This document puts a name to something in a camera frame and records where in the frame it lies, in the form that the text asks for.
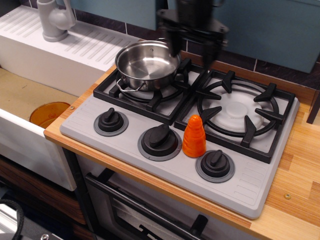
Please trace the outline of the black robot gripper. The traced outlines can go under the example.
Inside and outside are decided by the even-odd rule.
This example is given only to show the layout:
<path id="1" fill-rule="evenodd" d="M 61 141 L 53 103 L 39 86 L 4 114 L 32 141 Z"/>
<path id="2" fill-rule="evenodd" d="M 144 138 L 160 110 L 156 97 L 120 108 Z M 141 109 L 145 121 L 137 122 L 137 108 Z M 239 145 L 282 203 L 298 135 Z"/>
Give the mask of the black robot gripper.
<path id="1" fill-rule="evenodd" d="M 223 0 L 176 0 L 175 9 L 157 11 L 160 28 L 171 55 L 177 56 L 188 40 L 203 45 L 203 68 L 208 70 L 227 43 L 229 29 L 214 18 L 214 9 L 223 6 Z"/>

